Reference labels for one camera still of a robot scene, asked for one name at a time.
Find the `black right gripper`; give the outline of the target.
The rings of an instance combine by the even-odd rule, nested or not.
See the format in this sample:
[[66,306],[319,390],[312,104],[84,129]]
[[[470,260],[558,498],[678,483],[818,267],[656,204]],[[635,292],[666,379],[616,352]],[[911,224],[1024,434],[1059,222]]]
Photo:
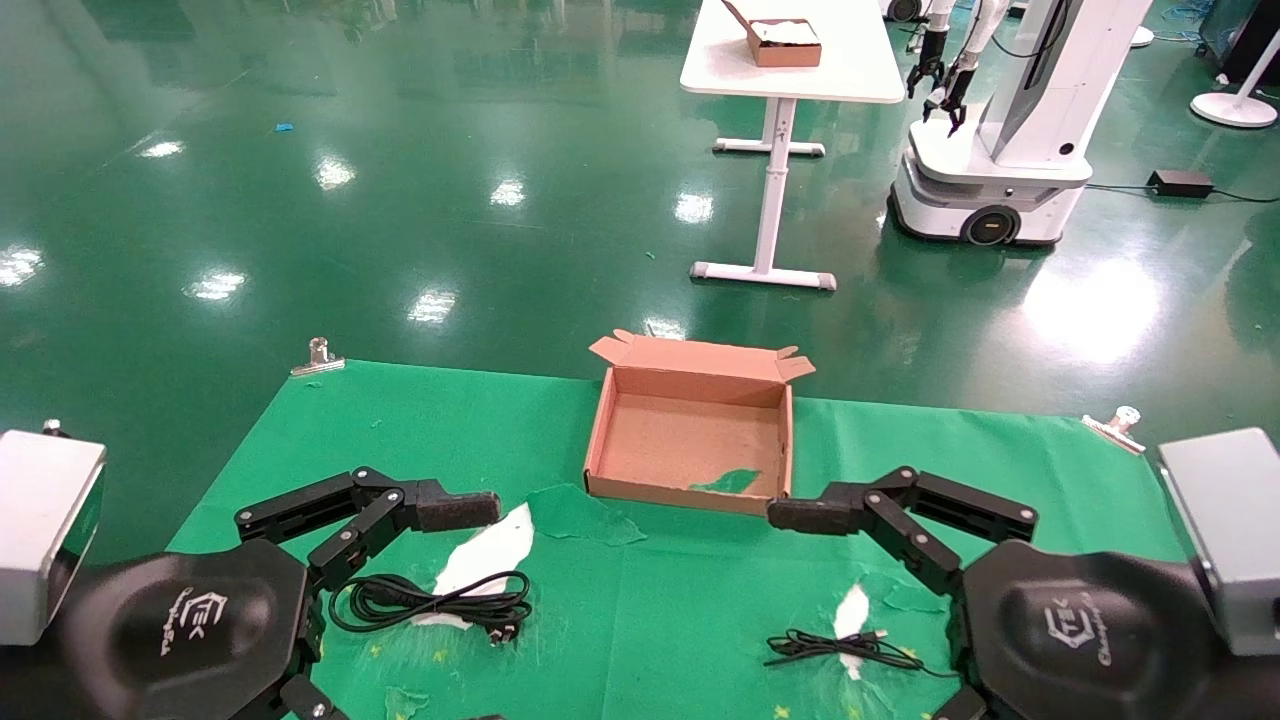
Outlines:
[[867,534],[934,594],[959,592],[963,685],[933,720],[1242,715],[1230,651],[1185,562],[1005,542],[963,573],[920,518],[996,544],[1032,541],[1038,523],[1024,503],[909,466],[767,505],[777,529]]

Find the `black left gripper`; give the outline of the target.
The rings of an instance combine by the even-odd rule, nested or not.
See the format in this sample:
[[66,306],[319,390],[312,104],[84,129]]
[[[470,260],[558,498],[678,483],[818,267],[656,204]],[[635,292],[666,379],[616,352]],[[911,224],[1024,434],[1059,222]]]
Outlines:
[[[29,715],[349,719],[307,676],[323,630],[308,582],[337,592],[406,530],[499,518],[492,492],[453,495],[435,479],[357,468],[241,509],[239,539],[251,542],[232,550],[93,568],[29,650]],[[308,571],[275,546],[332,524]]]

